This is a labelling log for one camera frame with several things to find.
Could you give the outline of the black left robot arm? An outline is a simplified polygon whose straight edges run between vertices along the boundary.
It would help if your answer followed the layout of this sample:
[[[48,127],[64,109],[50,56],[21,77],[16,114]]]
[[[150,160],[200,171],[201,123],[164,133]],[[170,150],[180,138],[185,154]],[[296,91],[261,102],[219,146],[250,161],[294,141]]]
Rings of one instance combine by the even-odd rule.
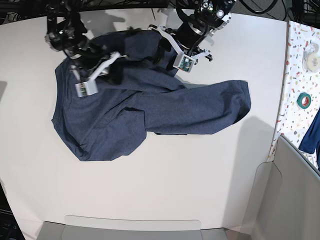
[[[205,57],[212,61],[212,55],[207,49],[199,48],[199,44],[209,35],[222,29],[231,19],[231,9],[235,0],[189,0],[188,6],[194,9],[194,13],[187,15],[183,12],[185,2],[177,0],[176,13],[182,24],[178,29],[164,26],[150,25],[149,30],[160,34],[154,62],[158,63],[165,52],[176,52],[167,68],[190,72],[198,59]]]

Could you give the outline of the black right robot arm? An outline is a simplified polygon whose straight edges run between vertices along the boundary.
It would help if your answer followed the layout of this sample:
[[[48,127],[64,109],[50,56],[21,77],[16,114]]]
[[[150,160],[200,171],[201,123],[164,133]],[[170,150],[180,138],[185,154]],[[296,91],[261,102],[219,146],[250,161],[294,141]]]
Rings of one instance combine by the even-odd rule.
[[[64,52],[66,59],[55,69],[58,82],[72,78],[84,83],[93,77],[102,64],[115,52],[125,54],[125,37],[129,32],[111,31],[93,39],[81,20],[80,0],[50,0],[47,6],[46,42],[55,51]]]

